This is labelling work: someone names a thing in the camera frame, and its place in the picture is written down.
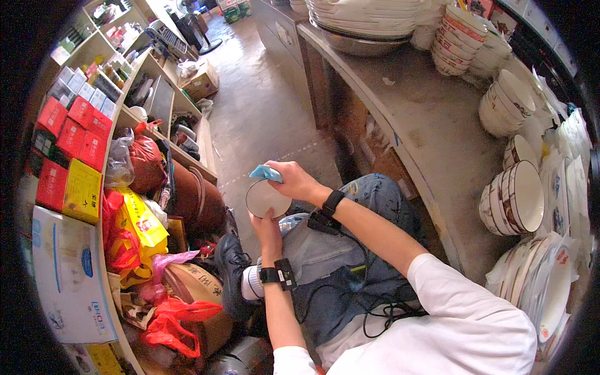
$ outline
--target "yellow plastic bag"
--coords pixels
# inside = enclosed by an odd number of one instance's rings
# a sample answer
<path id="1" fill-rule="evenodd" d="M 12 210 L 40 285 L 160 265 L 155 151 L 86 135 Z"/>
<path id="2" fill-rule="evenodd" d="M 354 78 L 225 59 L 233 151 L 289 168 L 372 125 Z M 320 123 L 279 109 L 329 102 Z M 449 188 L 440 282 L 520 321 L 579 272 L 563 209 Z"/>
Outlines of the yellow plastic bag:
<path id="1" fill-rule="evenodd" d="M 144 283 L 152 277 L 152 259 L 150 257 L 154 254 L 168 252 L 167 236 L 169 234 L 136 193 L 128 187 L 115 190 L 123 194 L 125 200 L 117 212 L 115 224 L 117 228 L 127 230 L 139 239 L 141 264 L 119 270 L 121 289 L 126 289 L 132 285 Z M 117 237 L 112 245 L 111 255 L 116 256 L 122 245 L 127 249 L 135 246 L 131 242 L 129 239 Z"/>

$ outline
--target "person's right hand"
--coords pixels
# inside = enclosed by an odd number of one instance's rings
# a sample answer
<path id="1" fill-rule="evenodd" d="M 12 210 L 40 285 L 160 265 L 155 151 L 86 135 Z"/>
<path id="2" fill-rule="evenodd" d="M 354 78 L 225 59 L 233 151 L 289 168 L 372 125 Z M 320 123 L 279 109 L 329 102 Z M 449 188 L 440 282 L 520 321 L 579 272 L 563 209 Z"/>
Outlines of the person's right hand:
<path id="1" fill-rule="evenodd" d="M 269 185 L 286 197 L 304 200 L 321 208 L 333 191 L 333 189 L 318 183 L 295 161 L 279 163 L 269 160 L 265 164 L 281 173 L 283 183 L 269 180 Z"/>

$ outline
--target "jeans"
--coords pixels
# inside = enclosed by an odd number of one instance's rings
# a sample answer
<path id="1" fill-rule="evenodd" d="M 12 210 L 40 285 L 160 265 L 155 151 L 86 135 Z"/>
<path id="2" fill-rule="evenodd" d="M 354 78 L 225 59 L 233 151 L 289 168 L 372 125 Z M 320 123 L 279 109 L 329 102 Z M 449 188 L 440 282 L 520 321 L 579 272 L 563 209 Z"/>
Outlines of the jeans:
<path id="1" fill-rule="evenodd" d="M 375 173 L 341 190 L 346 198 L 394 223 L 426 247 L 419 217 L 395 181 Z M 342 231 L 352 235 L 345 227 Z M 365 260 L 360 246 L 349 238 L 308 228 L 307 219 L 284 237 L 283 254 L 298 285 L 292 293 L 296 316 L 305 316 L 304 325 L 317 346 L 334 338 L 356 315 L 389 301 L 417 299 L 398 270 L 368 250 L 367 272 L 364 277 L 356 275 L 351 269 Z"/>

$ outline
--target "person's left hand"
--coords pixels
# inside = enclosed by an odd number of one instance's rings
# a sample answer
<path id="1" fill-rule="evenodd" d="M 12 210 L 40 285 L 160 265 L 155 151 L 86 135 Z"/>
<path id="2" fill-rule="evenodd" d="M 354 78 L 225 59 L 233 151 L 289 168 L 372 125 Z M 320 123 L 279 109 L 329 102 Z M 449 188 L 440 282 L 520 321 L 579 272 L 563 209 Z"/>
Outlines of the person's left hand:
<path id="1" fill-rule="evenodd" d="M 273 267 L 276 260 L 283 258 L 283 240 L 279 230 L 279 219 L 272 218 L 273 213 L 273 208 L 269 208 L 265 217 L 259 218 L 248 211 L 250 222 L 260 240 L 263 267 Z"/>

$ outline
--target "white t-shirt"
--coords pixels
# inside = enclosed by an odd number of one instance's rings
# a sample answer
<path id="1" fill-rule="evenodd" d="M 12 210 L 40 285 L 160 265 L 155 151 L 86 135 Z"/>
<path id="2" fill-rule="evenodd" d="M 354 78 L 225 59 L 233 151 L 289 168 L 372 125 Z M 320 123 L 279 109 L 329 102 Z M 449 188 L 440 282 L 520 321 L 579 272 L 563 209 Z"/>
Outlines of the white t-shirt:
<path id="1" fill-rule="evenodd" d="M 381 336 L 362 333 L 355 317 L 317 348 L 328 375 L 527 374 L 537 337 L 524 312 L 473 283 L 431 254 L 411 263 L 408 281 L 430 314 L 397 320 Z M 385 318 L 369 317 L 367 333 L 381 332 Z M 315 375 L 308 352 L 274 350 L 275 375 Z"/>

